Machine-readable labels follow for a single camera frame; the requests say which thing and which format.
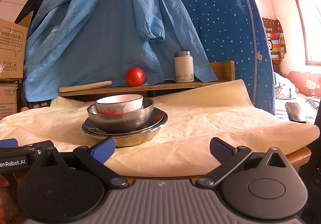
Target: curtain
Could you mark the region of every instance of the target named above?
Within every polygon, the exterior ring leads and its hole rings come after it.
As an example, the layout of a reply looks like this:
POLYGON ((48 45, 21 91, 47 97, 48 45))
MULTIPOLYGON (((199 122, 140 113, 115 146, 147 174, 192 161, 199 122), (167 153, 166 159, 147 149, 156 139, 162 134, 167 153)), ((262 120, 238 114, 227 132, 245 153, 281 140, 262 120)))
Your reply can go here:
POLYGON ((321 0, 299 0, 307 39, 309 61, 321 61, 321 0))

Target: blue gripper pad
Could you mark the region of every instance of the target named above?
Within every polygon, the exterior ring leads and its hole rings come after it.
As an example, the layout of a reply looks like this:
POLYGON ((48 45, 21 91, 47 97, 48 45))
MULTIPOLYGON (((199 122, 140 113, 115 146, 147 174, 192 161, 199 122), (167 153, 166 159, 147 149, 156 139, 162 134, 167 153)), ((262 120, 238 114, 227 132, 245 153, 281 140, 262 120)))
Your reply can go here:
POLYGON ((98 143, 89 149, 89 153, 97 161, 104 164, 115 152, 115 141, 113 138, 98 143))
POLYGON ((18 141, 16 139, 0 140, 0 148, 17 147, 17 146, 18 146, 18 141))

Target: bed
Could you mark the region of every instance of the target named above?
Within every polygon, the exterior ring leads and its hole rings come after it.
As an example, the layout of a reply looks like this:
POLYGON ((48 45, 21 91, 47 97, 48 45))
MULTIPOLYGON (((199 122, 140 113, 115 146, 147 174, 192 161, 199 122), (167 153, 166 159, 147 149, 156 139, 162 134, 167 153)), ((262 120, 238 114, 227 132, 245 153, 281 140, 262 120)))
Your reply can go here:
POLYGON ((317 112, 320 105, 320 96, 305 96, 304 94, 295 92, 294 84, 278 74, 275 75, 276 78, 276 100, 275 100, 275 116, 282 120, 289 120, 288 114, 285 109, 285 103, 296 102, 300 105, 302 112, 306 118, 306 122, 314 124, 317 116, 317 112))

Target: wooden shelf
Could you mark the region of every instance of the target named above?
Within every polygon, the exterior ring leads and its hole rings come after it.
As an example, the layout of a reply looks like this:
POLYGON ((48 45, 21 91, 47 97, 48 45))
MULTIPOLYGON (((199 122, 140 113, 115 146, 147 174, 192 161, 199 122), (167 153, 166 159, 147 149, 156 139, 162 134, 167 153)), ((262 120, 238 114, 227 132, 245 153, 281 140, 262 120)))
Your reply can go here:
POLYGON ((163 83, 155 85, 145 85, 136 87, 105 87, 99 89, 85 90, 85 91, 72 91, 61 93, 60 96, 74 96, 74 95, 86 95, 86 94, 100 94, 100 93, 115 93, 115 92, 133 92, 133 91, 155 91, 155 90, 169 90, 169 89, 187 89, 187 88, 199 88, 208 85, 228 82, 228 80, 221 80, 217 82, 202 83, 163 83))
POLYGON ((111 94, 117 92, 135 92, 135 91, 156 91, 156 90, 169 90, 169 89, 189 89, 189 88, 199 88, 208 85, 224 83, 228 81, 235 80, 235 68, 233 61, 225 62, 210 62, 211 68, 215 72, 217 82, 202 83, 202 82, 193 82, 193 83, 161 83, 155 85, 146 85, 146 86, 137 86, 137 87, 105 87, 92 90, 84 91, 72 91, 61 93, 60 96, 76 96, 76 95, 90 95, 90 94, 111 94))

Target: window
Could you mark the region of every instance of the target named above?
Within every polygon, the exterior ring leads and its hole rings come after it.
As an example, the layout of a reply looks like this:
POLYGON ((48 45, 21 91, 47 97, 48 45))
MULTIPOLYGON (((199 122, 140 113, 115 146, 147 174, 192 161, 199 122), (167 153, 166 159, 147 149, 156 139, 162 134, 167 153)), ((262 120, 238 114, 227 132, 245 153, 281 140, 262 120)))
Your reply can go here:
POLYGON ((296 0, 304 37, 306 65, 321 66, 321 0, 296 0))

